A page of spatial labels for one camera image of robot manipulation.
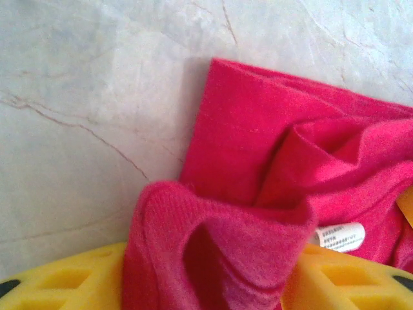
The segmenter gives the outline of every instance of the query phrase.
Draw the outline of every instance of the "marble surface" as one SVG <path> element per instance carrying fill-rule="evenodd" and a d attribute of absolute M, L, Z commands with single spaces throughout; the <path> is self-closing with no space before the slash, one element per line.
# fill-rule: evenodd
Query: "marble surface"
<path fill-rule="evenodd" d="M 0 277 L 125 240 L 211 56 L 413 103 L 413 1 L 3 0 Z"/>

